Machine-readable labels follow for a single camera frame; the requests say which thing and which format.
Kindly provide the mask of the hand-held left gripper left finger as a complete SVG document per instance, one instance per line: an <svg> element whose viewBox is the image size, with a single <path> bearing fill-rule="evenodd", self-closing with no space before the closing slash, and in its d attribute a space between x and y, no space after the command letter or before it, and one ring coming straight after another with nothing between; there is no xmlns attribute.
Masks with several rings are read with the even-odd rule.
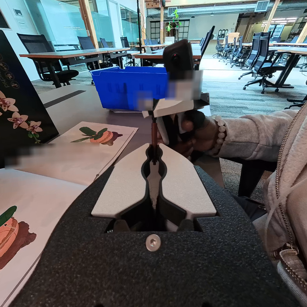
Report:
<svg viewBox="0 0 307 307"><path fill-rule="evenodd" d="M155 213L149 183L152 145L144 144L116 163L94 205L94 217L124 220L127 225L149 231Z"/></svg>

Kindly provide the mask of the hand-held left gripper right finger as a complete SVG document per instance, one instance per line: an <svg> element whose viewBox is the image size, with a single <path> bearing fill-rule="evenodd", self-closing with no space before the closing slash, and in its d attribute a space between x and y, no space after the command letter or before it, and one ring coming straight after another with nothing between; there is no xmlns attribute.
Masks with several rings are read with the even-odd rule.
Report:
<svg viewBox="0 0 307 307"><path fill-rule="evenodd" d="M159 190L157 218L168 232L178 230L183 220L214 217L217 210L194 165L164 144L157 150Z"/></svg>

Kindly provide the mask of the brown toy brick stem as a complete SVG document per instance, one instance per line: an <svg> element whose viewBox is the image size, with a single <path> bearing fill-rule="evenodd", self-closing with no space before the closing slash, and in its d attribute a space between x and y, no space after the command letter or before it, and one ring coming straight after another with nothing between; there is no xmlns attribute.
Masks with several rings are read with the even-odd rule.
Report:
<svg viewBox="0 0 307 307"><path fill-rule="evenodd" d="M156 162L157 162L157 148L158 148L157 137L158 137L158 127L156 123L156 118L154 117L152 113L151 140L152 140L152 151L153 151L153 155L152 155L153 165L156 165Z"/></svg>

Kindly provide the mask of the white instruction booklet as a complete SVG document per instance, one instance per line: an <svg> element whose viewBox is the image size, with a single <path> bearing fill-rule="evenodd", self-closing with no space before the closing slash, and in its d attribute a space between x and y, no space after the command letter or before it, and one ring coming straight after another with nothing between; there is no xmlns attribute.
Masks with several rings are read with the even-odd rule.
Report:
<svg viewBox="0 0 307 307"><path fill-rule="evenodd" d="M117 159L138 128L80 122L1 170L0 303L9 306L39 261L64 212Z"/></svg>

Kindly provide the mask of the person's right hand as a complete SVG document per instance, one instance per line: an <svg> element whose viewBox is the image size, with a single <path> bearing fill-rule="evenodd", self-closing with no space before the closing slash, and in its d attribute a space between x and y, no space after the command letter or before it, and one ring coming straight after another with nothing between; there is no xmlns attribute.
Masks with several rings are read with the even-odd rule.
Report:
<svg viewBox="0 0 307 307"><path fill-rule="evenodd" d="M198 129L194 128L192 121L184 118L181 127L187 132L192 131L194 135L190 137L189 140L185 142L180 141L176 145L171 146L171 148L186 158L188 158L194 150L205 152L212 149L216 144L219 126L211 117L205 116L204 123Z"/></svg>

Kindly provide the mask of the wooden background table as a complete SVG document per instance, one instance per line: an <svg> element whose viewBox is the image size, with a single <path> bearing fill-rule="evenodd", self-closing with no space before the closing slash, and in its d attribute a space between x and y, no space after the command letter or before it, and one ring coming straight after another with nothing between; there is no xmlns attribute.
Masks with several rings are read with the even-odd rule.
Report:
<svg viewBox="0 0 307 307"><path fill-rule="evenodd" d="M257 56L251 65L255 79L245 84L243 90L253 84L259 84L262 87L262 94L267 88L274 88L275 92L278 92L279 89L294 89L294 86L287 84L286 80L302 56L306 56L306 48L280 47L274 49L269 47L269 43L260 42Z"/></svg>
<svg viewBox="0 0 307 307"><path fill-rule="evenodd" d="M19 54L19 56L32 59L36 62L46 63L54 86L60 88L61 83L52 66L55 61L67 60L68 65L72 66L81 63L102 61L103 55L109 55L110 58L126 56L128 50L130 50L130 48L94 48L74 51L27 53Z"/></svg>
<svg viewBox="0 0 307 307"><path fill-rule="evenodd" d="M164 65L163 61L163 50L158 50L158 52L154 53L140 53L134 55L135 59L140 59L140 65L142 67L154 67L158 64ZM201 51L197 49L193 49L193 59L194 63L199 65L200 60L202 58Z"/></svg>

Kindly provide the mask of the large blue plastic bin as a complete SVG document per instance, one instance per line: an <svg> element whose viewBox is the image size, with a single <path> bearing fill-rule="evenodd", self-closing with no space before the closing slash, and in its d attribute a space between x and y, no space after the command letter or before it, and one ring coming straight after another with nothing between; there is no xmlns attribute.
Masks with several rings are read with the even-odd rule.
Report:
<svg viewBox="0 0 307 307"><path fill-rule="evenodd" d="M138 100L166 96L168 75L164 67L109 67L90 72L102 107L139 111Z"/></svg>

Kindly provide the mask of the green hanging plant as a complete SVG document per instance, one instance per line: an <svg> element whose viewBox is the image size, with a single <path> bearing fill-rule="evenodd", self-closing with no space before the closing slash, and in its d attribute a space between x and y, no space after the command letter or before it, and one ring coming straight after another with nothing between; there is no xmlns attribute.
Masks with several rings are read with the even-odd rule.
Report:
<svg viewBox="0 0 307 307"><path fill-rule="evenodd" d="M167 21L165 24L165 30L170 33L172 29L179 28L181 26L181 21L179 20L179 14L177 8L168 9L168 17L171 17L171 21Z"/></svg>

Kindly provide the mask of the black tripod pole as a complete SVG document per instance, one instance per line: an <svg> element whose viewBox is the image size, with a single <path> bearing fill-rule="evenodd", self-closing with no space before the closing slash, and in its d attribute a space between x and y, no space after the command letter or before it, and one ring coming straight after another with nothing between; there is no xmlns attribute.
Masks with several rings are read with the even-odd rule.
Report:
<svg viewBox="0 0 307 307"><path fill-rule="evenodd" d="M140 15L140 7L139 7L139 0L137 2L137 15L138 15L138 35L139 35L139 52L142 53L142 35L141 35L141 15Z"/></svg>

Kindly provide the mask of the person's dark pants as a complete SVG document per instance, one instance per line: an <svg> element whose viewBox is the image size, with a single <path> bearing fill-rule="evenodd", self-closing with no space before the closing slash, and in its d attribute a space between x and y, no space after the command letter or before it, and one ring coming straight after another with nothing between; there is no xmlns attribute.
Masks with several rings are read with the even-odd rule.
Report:
<svg viewBox="0 0 307 307"><path fill-rule="evenodd" d="M253 222L267 213L265 205L246 196L232 194L235 201L242 207L249 219Z"/></svg>

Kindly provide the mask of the row of black office chairs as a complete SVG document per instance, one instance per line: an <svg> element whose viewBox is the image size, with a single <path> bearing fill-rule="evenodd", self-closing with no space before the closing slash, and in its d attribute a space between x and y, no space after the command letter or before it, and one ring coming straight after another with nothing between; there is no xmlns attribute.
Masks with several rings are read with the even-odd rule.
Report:
<svg viewBox="0 0 307 307"><path fill-rule="evenodd" d="M249 70L238 78L249 74L254 77L243 86L244 91L254 84L262 88L261 94L265 94L268 88L274 89L276 93L280 89L294 89L286 80L301 57L306 57L306 46L271 45L271 36L271 31L253 35L251 48L244 62Z"/></svg>

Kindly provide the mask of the black office chair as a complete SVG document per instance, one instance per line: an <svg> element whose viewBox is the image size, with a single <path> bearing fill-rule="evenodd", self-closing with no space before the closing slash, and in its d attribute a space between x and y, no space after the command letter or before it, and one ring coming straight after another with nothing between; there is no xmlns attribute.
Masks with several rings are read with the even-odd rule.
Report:
<svg viewBox="0 0 307 307"><path fill-rule="evenodd" d="M55 52L54 47L51 46L43 34L17 33L17 36L29 54ZM69 64L64 60L61 60L61 62L67 66L67 70L62 69L60 60L58 59L49 59L47 62L43 62L44 58L39 58L37 61L35 58L32 60L40 79L45 82L53 82L53 85L56 87L60 87L61 83L64 86L70 85L70 81L79 75L79 72L77 70L71 70Z"/></svg>
<svg viewBox="0 0 307 307"><path fill-rule="evenodd" d="M79 40L79 45L82 50L94 49L94 44L92 43L90 37L78 36L77 38ZM112 62L107 60L107 56L105 54L86 56L86 59L97 58L97 57L99 58L98 61L86 63L89 71L113 67Z"/></svg>

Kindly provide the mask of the person's grey hoodie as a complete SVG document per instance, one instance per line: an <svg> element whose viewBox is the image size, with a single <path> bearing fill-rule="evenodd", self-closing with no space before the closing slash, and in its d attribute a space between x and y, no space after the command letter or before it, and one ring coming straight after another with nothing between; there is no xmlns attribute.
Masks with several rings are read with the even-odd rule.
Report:
<svg viewBox="0 0 307 307"><path fill-rule="evenodd" d="M267 184L268 213L255 223L264 250L301 306L306 306L306 103L282 139Z"/></svg>

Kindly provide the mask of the dark toy plant set box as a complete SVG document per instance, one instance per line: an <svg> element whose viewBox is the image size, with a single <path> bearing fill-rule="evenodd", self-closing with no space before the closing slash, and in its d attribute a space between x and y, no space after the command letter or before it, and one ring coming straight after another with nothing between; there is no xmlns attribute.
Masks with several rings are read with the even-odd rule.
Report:
<svg viewBox="0 0 307 307"><path fill-rule="evenodd" d="M59 132L28 75L0 31L0 165L27 147L44 144Z"/></svg>

